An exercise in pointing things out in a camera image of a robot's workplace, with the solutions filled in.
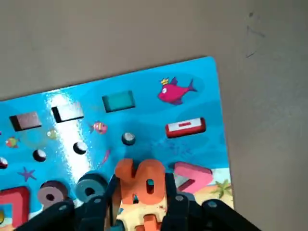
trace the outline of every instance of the red fish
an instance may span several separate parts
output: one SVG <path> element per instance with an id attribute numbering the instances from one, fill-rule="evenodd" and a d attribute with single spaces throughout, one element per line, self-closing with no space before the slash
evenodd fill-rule
<path id="1" fill-rule="evenodd" d="M 19 139 L 12 136 L 5 141 L 5 145 L 9 148 L 18 148 L 17 142 L 19 141 Z"/>
<path id="2" fill-rule="evenodd" d="M 100 134 L 104 134 L 107 131 L 107 126 L 100 121 L 95 122 L 93 125 L 90 125 L 90 133 L 96 130 Z"/>
<path id="3" fill-rule="evenodd" d="M 193 80 L 191 80 L 191 83 L 188 87 L 183 88 L 177 86 L 177 79 L 174 77 L 170 83 L 168 79 L 163 79 L 160 81 L 161 84 L 163 84 L 162 91 L 158 94 L 158 98 L 161 101 L 171 103 L 173 105 L 180 105 L 182 104 L 182 97 L 189 91 L 197 91 L 193 87 Z"/>

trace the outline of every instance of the purple starfish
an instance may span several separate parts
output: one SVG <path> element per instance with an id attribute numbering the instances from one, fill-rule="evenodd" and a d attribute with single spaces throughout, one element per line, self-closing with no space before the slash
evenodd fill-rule
<path id="1" fill-rule="evenodd" d="M 37 180 L 32 174 L 35 172 L 35 170 L 31 170 L 31 171 L 27 171 L 26 167 L 24 167 L 24 172 L 18 172 L 19 175 L 23 176 L 25 178 L 25 182 L 27 182 L 27 180 L 29 178 L 32 178 L 34 180 Z"/>

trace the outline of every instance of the red square piece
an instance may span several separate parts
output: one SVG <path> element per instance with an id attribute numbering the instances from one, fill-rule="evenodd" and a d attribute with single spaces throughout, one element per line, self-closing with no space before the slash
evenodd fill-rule
<path id="1" fill-rule="evenodd" d="M 0 205 L 12 204 L 14 228 L 28 221 L 29 196 L 29 190 L 25 186 L 0 191 Z"/>

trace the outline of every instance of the rectangular slot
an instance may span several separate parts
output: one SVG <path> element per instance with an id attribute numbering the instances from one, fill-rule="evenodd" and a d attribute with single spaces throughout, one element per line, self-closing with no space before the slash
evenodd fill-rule
<path id="1" fill-rule="evenodd" d="M 206 124 L 204 118 L 196 118 L 167 124 L 165 129 L 168 138 L 175 138 L 205 132 Z"/>
<path id="2" fill-rule="evenodd" d="M 53 107 L 51 110 L 57 123 L 83 118 L 79 102 Z"/>
<path id="3" fill-rule="evenodd" d="M 135 101 L 131 90 L 103 96 L 106 112 L 115 112 L 135 107 Z"/>
<path id="4" fill-rule="evenodd" d="M 39 116 L 36 112 L 10 116 L 10 121 L 15 131 L 23 131 L 42 126 L 42 123 L 39 120 Z"/>

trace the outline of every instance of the palm tree illustration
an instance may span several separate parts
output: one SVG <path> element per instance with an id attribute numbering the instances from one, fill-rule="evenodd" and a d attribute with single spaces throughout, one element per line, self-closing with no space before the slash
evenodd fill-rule
<path id="1" fill-rule="evenodd" d="M 228 180 L 225 180 L 223 183 L 216 181 L 217 188 L 214 191 L 211 191 L 212 194 L 218 193 L 218 198 L 221 199 L 225 194 L 232 196 L 231 185 Z"/>

